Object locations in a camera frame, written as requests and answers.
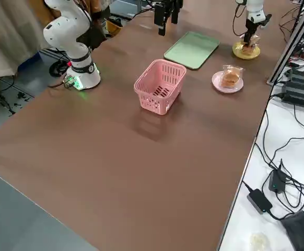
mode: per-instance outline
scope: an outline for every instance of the white desk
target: white desk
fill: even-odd
[[[273,93],[279,92],[280,87],[275,87]],[[293,106],[282,103],[278,98],[273,98],[270,101],[267,112],[269,127],[265,138],[265,146],[268,155],[272,158],[274,151],[283,146],[290,138],[304,137],[304,128],[295,120]],[[304,108],[296,107],[296,115],[297,118],[304,123]],[[266,125],[267,119],[265,117],[256,139],[256,143],[261,149],[262,136]],[[293,178],[304,183],[304,140],[292,141],[285,149],[279,151],[274,160],[277,166],[281,158],[286,168],[293,175]],[[271,169],[264,162],[258,148],[254,147],[249,156],[243,180],[251,188],[261,189],[270,171]],[[264,191],[268,200],[273,204],[271,212],[277,217],[282,217],[287,214],[288,211],[276,199],[275,194],[269,191],[267,184],[268,182],[266,183]],[[295,188],[290,186],[286,186],[286,191],[288,194],[295,196],[299,194]],[[269,250],[294,250],[281,223],[271,218],[268,213],[263,215],[258,214],[247,199],[248,193],[247,188],[241,185],[220,246],[220,251],[250,250],[250,237],[255,233],[263,233],[267,236],[271,248]],[[279,197],[283,202],[287,203],[283,194],[279,195]],[[293,198],[289,196],[288,198],[292,198],[291,203],[296,204],[297,197]]]

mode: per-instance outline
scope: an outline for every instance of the beige curtain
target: beige curtain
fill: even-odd
[[[0,0],[0,77],[46,48],[43,29],[27,0]]]

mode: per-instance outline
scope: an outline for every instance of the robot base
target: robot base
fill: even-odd
[[[255,49],[253,50],[252,53],[250,53],[250,54],[244,53],[242,51],[241,42],[234,43],[234,45],[232,46],[232,51],[240,59],[246,59],[246,60],[255,59],[257,56],[260,55],[260,48],[257,45],[255,46]]]
[[[100,81],[100,73],[94,64],[95,70],[92,73],[77,73],[72,70],[72,67],[68,68],[66,71],[67,77],[73,77],[74,85],[73,87],[77,90],[90,89],[97,86]]]

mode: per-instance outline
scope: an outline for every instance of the gray floor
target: gray floor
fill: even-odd
[[[12,110],[18,112],[33,97],[44,91],[54,81],[49,75],[49,66],[56,59],[42,55],[18,73],[14,87],[2,95]],[[0,81],[0,89],[11,83],[11,77]],[[18,98],[20,91],[25,98]],[[0,106],[0,126],[11,113]],[[84,239],[65,227],[55,218],[35,205],[9,184],[0,179],[0,251],[97,251]]]
[[[97,251],[0,179],[0,251]]]

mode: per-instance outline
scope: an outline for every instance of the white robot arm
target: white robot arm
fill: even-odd
[[[64,50],[71,60],[67,77],[73,79],[73,86],[78,90],[98,85],[100,75],[89,49],[76,41],[90,28],[90,16],[74,0],[45,0],[45,3],[62,14],[44,28],[43,34],[51,46]]]
[[[250,44],[251,37],[255,34],[257,28],[265,27],[270,18],[271,14],[265,15],[263,12],[264,0],[236,0],[239,5],[246,5],[247,19],[246,28],[248,29],[244,36],[244,42]]]

